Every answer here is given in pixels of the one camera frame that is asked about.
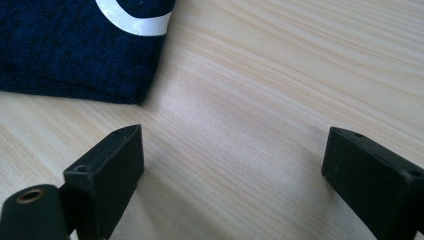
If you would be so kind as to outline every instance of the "white curved stripe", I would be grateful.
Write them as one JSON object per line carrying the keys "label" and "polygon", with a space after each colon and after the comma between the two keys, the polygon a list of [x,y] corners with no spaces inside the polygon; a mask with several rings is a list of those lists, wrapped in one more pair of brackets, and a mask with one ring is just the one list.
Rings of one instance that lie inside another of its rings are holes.
{"label": "white curved stripe", "polygon": [[138,36],[166,34],[171,13],[154,18],[135,18],[125,12],[116,0],[96,0],[100,11],[115,26]]}

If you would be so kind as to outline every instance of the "screw hole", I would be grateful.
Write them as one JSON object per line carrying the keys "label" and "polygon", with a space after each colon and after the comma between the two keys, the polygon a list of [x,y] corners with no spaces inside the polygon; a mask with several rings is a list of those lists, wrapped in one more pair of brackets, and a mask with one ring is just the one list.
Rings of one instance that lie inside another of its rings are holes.
{"label": "screw hole", "polygon": [[411,174],[414,177],[422,177],[423,174],[421,172],[418,171],[409,171],[409,174]]}
{"label": "screw hole", "polygon": [[87,172],[87,168],[84,165],[80,165],[74,168],[77,172]]}
{"label": "screw hole", "polygon": [[32,189],[16,199],[19,204],[28,204],[40,199],[46,192],[43,189]]}

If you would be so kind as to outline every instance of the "folded cloth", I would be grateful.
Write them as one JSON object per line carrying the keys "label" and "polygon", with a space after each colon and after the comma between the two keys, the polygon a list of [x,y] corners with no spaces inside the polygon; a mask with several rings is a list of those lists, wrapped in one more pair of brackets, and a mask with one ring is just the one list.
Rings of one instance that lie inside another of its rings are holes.
{"label": "folded cloth", "polygon": [[175,0],[2,0],[0,90],[142,101]]}

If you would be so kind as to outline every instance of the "black plastic part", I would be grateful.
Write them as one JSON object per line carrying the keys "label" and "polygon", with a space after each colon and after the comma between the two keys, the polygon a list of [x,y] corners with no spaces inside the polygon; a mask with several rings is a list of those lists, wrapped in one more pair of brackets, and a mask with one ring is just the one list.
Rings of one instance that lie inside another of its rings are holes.
{"label": "black plastic part", "polygon": [[142,149],[140,125],[122,128],[64,171],[63,196],[79,211],[65,210],[68,230],[75,227],[80,239],[111,236],[144,172]]}
{"label": "black plastic part", "polygon": [[0,239],[69,239],[57,188],[38,185],[10,196],[3,204]]}
{"label": "black plastic part", "polygon": [[322,174],[377,239],[424,230],[424,170],[358,133],[332,127]]}

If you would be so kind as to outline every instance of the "wood grain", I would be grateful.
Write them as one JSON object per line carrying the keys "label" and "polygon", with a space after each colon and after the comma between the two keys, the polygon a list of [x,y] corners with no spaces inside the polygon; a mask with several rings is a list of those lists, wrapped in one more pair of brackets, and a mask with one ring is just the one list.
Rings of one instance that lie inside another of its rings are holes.
{"label": "wood grain", "polygon": [[137,123],[147,170],[112,239],[373,239],[321,176],[326,138],[424,167],[424,2],[178,0],[142,105],[0,93],[0,199]]}

